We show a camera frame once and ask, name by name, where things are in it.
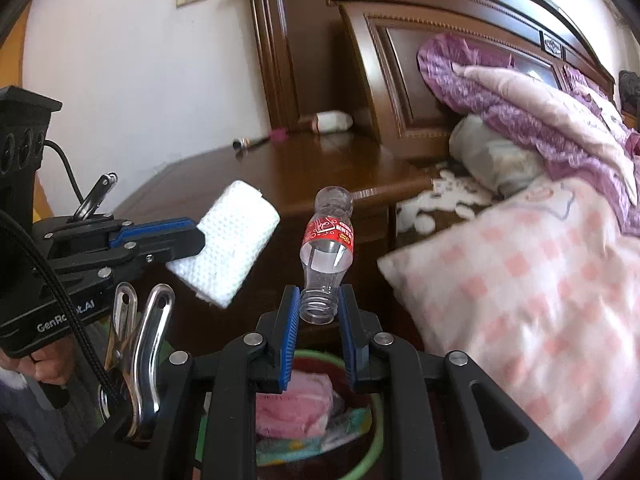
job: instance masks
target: human hand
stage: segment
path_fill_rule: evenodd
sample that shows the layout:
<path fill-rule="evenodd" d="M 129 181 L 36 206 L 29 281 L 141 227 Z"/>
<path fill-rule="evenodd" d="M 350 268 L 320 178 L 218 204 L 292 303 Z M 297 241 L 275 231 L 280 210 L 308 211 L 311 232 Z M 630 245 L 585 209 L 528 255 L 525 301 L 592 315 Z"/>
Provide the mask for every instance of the human hand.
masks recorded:
<path fill-rule="evenodd" d="M 75 366 L 74 342 L 70 335 L 21 359 L 12 359 L 0 349 L 0 367 L 33 377 L 41 383 L 66 384 Z"/>

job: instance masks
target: brown table surface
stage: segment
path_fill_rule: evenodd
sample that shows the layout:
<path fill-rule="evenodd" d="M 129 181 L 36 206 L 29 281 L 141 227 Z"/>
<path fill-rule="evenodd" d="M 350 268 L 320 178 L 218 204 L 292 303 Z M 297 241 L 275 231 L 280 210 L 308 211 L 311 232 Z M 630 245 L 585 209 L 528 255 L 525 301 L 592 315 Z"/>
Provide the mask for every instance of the brown table surface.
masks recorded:
<path fill-rule="evenodd" d="M 369 137 L 301 133 L 244 155 L 228 147 L 175 162 L 127 198 L 115 215 L 135 222 L 180 216 L 198 221 L 235 180 L 260 189 L 282 218 L 310 214 L 324 186 L 348 189 L 354 207 L 361 208 L 391 205 L 431 185 L 426 174 Z"/>

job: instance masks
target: purple floral pillowcase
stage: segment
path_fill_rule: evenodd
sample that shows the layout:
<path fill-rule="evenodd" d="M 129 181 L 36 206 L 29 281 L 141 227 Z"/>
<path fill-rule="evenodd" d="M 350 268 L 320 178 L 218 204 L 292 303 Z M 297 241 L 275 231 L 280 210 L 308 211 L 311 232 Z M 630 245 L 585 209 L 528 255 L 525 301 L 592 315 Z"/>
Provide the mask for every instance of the purple floral pillowcase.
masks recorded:
<path fill-rule="evenodd" d="M 622 233 L 640 235 L 640 208 L 631 205 L 623 184 L 609 166 L 527 111 L 481 84 L 457 76 L 451 66 L 455 62 L 465 66 L 513 68 L 511 56 L 498 56 L 483 52 L 480 48 L 470 48 L 464 38 L 445 33 L 434 36 L 424 44 L 418 51 L 417 59 L 422 78 L 441 102 L 461 115 L 477 114 L 505 138 L 528 150 L 537 150 L 545 159 L 546 170 L 552 179 L 576 176 L 589 182 L 606 197 L 618 218 Z M 566 68 L 569 70 L 565 74 L 574 89 L 569 94 L 602 120 L 602 110 L 590 98 L 585 99 L 575 92 L 575 83 L 590 88 L 594 84 L 590 84 L 580 71 Z M 631 131 L 626 127 L 624 129 L 628 137 Z M 616 141 L 625 147 L 626 138 Z M 636 162 L 635 176 L 640 186 L 640 157 Z"/>

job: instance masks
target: silver bolt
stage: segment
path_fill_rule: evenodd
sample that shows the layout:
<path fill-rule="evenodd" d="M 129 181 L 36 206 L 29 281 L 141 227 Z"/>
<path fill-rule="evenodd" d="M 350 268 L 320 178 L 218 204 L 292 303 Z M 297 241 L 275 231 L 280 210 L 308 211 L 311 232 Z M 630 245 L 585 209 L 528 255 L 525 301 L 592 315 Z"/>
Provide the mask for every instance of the silver bolt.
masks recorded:
<path fill-rule="evenodd" d="M 451 361 L 451 364 L 453 365 L 464 366 L 469 362 L 469 356 L 464 352 L 456 350 L 455 352 L 451 352 L 449 354 L 449 361 Z"/>
<path fill-rule="evenodd" d="M 378 343 L 379 345 L 390 345 L 394 341 L 394 337 L 387 332 L 378 332 L 375 336 L 373 336 L 373 341 Z"/>
<path fill-rule="evenodd" d="M 177 350 L 169 356 L 169 362 L 172 365 L 183 365 L 187 362 L 189 354 L 184 350 Z"/>
<path fill-rule="evenodd" d="M 249 346 L 258 346 L 262 342 L 262 334 L 257 332 L 249 332 L 244 336 L 244 343 Z"/>

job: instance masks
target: coca-cola label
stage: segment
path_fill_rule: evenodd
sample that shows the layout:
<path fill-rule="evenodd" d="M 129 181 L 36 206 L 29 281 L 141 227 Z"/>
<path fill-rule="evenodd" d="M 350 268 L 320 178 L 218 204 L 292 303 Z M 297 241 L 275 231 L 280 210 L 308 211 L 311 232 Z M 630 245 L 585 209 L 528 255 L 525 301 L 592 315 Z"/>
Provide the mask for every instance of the coca-cola label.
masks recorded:
<path fill-rule="evenodd" d="M 323 238 L 340 242 L 353 254 L 353 230 L 337 218 L 323 216 L 309 222 L 302 244 Z"/>

